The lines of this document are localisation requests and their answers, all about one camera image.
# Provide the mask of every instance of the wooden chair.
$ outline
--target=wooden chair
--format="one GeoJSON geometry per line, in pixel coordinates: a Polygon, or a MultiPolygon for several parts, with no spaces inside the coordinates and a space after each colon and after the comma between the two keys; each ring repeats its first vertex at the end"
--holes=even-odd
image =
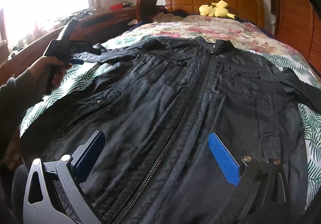
{"type": "Polygon", "coordinates": [[[144,20],[148,16],[156,13],[156,3],[158,0],[137,0],[136,18],[137,22],[144,20]]]}

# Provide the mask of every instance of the comforter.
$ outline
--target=comforter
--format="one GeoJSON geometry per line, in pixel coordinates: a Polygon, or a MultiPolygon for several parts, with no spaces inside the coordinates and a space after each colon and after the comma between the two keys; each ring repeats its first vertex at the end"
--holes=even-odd
{"type": "MultiPolygon", "coordinates": [[[[310,69],[306,60],[295,49],[263,34],[251,23],[215,17],[189,16],[181,18],[170,14],[159,14],[153,23],[146,24],[133,31],[109,40],[104,47],[116,49],[135,44],[155,36],[176,38],[196,38],[202,36],[207,42],[218,39],[230,40],[241,50],[264,56],[280,70],[291,68],[299,79],[321,89],[317,76],[310,69]]],[[[93,78],[110,69],[107,63],[85,63],[74,65],[64,78],[62,86],[43,102],[30,108],[22,122],[21,135],[48,107],[67,94],[86,86],[93,78]]],[[[304,126],[304,139],[308,163],[308,194],[306,207],[310,204],[321,186],[321,115],[304,104],[298,109],[304,126]]]]}

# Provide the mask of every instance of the stuffed toy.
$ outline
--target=stuffed toy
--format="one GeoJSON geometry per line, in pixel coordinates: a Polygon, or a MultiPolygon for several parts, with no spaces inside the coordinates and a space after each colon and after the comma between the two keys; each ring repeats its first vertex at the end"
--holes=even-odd
{"type": "Polygon", "coordinates": [[[228,4],[221,0],[219,3],[211,3],[208,5],[202,5],[199,8],[201,16],[210,16],[210,17],[230,17],[235,19],[235,15],[230,14],[229,11],[226,9],[228,4]]]}

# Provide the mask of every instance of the jacket zipper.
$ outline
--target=jacket zipper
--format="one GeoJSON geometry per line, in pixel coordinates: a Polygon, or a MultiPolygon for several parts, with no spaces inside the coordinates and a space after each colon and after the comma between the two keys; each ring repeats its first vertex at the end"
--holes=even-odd
{"type": "Polygon", "coordinates": [[[183,125],[184,125],[184,123],[186,121],[188,113],[189,113],[189,106],[184,111],[183,116],[182,116],[181,120],[179,121],[179,124],[178,124],[177,128],[175,129],[175,131],[172,134],[172,136],[170,137],[170,139],[167,141],[165,147],[163,148],[162,152],[158,156],[158,158],[155,161],[153,167],[150,169],[150,171],[148,172],[147,176],[142,181],[142,183],[138,187],[137,191],[135,192],[135,194],[133,195],[133,197],[129,201],[129,203],[126,204],[126,206],[122,209],[120,214],[118,214],[118,216],[112,222],[112,224],[120,224],[129,215],[130,211],[133,209],[133,207],[136,205],[138,200],[144,194],[144,192],[146,191],[148,185],[150,184],[150,182],[152,181],[152,179],[155,177],[155,175],[157,174],[158,170],[162,166],[162,163],[163,163],[166,155],[169,153],[169,151],[171,150],[171,147],[175,143],[175,141],[177,139],[177,136],[180,133],[180,131],[181,131],[181,129],[182,129],[182,127],[183,127],[183,125]]]}

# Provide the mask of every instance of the black handheld device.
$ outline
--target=black handheld device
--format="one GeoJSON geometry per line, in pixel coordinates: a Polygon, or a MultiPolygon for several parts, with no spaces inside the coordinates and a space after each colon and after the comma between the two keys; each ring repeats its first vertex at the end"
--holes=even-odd
{"type": "MultiPolygon", "coordinates": [[[[99,49],[93,47],[93,42],[85,42],[79,40],[70,40],[72,33],[75,31],[76,27],[79,25],[80,21],[73,18],[68,22],[64,29],[60,32],[56,40],[52,40],[44,56],[55,56],[60,61],[65,64],[69,64],[72,61],[70,58],[73,54],[76,53],[93,53],[95,55],[101,55],[102,52],[99,49]]],[[[83,64],[83,61],[77,60],[77,64],[83,64]]],[[[53,85],[51,83],[54,78],[55,73],[57,72],[57,66],[47,67],[39,78],[38,85],[41,93],[46,95],[50,94],[53,91],[53,85]]]]}

